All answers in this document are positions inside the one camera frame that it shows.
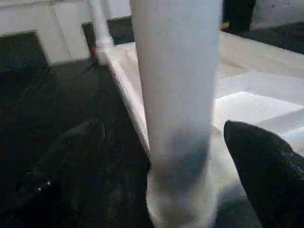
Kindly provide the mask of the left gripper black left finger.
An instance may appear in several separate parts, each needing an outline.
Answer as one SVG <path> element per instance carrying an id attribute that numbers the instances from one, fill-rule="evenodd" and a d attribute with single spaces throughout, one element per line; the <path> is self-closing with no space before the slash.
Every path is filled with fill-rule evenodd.
<path id="1" fill-rule="evenodd" d="M 105 127 L 89 119 L 59 136 L 0 206 L 3 228 L 75 228 L 93 187 Z"/>

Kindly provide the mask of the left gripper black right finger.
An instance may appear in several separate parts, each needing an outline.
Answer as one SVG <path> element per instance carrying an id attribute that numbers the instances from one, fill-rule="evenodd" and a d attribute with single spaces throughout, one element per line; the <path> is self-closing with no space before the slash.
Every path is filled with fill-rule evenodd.
<path id="1" fill-rule="evenodd" d="M 240 182 L 264 228 L 304 226 L 304 158 L 279 135 L 226 121 L 224 140 Z"/>

